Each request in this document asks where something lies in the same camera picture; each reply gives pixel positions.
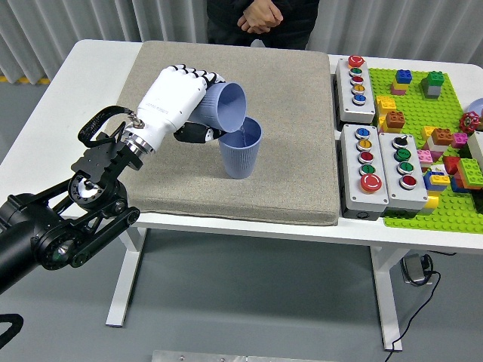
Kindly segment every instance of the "robotic arm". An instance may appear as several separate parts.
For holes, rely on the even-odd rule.
[[[190,143],[222,136],[221,130],[186,122],[206,90],[223,81],[216,73],[184,65],[163,69],[137,114],[110,106],[81,129],[78,138],[88,149],[72,165],[75,174],[71,179],[37,195],[10,195],[0,207],[0,294],[37,265],[48,270],[68,264],[74,268],[84,265],[136,222],[140,211],[128,206],[119,174],[127,166],[139,170],[143,156],[155,153],[169,133]],[[92,140],[102,125],[117,114],[126,114],[129,125],[122,122],[110,136],[100,132]],[[63,193],[67,195],[62,201],[49,206],[52,198]],[[61,214],[74,203],[86,214],[64,219]]]

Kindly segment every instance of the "red button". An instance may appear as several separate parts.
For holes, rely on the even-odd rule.
[[[362,64],[364,64],[364,58],[360,57],[359,55],[351,55],[349,57],[349,66],[353,68],[358,68]]]
[[[361,177],[361,187],[366,192],[376,192],[383,186],[381,179],[373,173]]]
[[[350,84],[352,85],[361,85],[362,83],[364,83],[364,79],[358,75],[350,79]]]
[[[361,164],[370,164],[374,160],[374,156],[370,152],[361,152],[357,159]]]
[[[403,189],[407,189],[407,190],[414,189],[414,187],[416,187],[416,184],[417,184],[416,179],[409,175],[403,176],[399,180],[399,185],[401,185]]]

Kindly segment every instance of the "ribbed cup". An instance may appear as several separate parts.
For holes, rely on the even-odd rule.
[[[230,177],[244,179],[252,174],[262,135],[260,124],[246,117],[240,130],[218,139],[223,166]]]
[[[247,98],[238,83],[213,84],[189,117],[194,123],[235,132],[247,114]]]

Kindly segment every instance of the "gray cushion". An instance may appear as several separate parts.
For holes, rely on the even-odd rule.
[[[160,71],[184,63],[236,81],[248,115],[263,127],[255,171],[231,179],[218,142],[165,138],[140,171],[121,177],[130,204],[143,212],[213,216],[301,225],[334,225],[339,215],[334,120],[328,56],[210,44],[148,41],[118,104],[136,110]],[[112,131],[121,116],[108,124]]]

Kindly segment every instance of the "person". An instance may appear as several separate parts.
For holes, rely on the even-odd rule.
[[[208,43],[304,50],[319,0],[207,0]]]

